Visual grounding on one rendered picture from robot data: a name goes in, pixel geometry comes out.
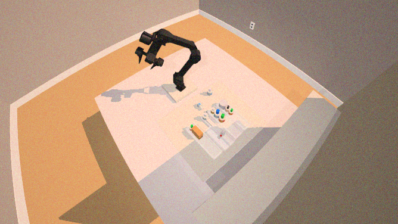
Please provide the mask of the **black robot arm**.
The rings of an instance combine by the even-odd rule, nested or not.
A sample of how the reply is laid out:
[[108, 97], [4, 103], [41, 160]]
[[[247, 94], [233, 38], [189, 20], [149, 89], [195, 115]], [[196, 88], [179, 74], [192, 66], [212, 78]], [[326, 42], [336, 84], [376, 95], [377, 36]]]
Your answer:
[[[175, 88], [180, 92], [183, 91], [186, 88], [186, 86], [184, 85], [183, 76], [192, 67], [193, 64], [197, 64], [201, 60], [200, 51], [197, 49], [195, 43], [182, 37], [173, 35], [166, 29], [160, 29], [156, 32], [153, 32], [152, 35], [144, 31], [141, 34], [139, 41], [147, 45], [150, 45], [152, 43], [150, 47], [156, 51], [159, 51], [162, 45], [166, 46], [166, 43], [173, 43], [175, 45], [180, 45], [184, 48], [190, 49], [191, 54], [189, 56], [189, 60], [185, 63], [185, 65], [179, 72], [175, 72], [173, 74], [173, 83], [176, 86]], [[152, 51], [149, 50], [146, 54], [145, 62], [151, 65], [157, 63], [158, 59], [156, 58], [156, 56], [156, 53], [152, 54]]]

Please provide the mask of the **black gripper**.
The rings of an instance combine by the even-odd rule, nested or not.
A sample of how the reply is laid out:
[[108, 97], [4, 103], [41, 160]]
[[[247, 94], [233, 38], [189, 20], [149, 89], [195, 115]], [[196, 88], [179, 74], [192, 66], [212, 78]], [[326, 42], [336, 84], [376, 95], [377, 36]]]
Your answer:
[[[144, 50], [143, 48], [137, 47], [137, 49], [135, 51], [135, 54], [137, 54], [137, 56], [139, 57], [139, 63], [141, 62], [142, 55], [146, 55], [149, 50], [152, 51], [152, 54], [155, 54], [155, 53], [157, 54], [159, 52], [159, 51], [152, 49], [151, 47], [149, 48], [149, 50], [147, 52], [144, 52], [143, 50]], [[164, 60], [159, 57], [157, 63], [153, 64], [150, 69], [154, 68], [155, 66], [162, 67], [163, 63], [164, 63]]]

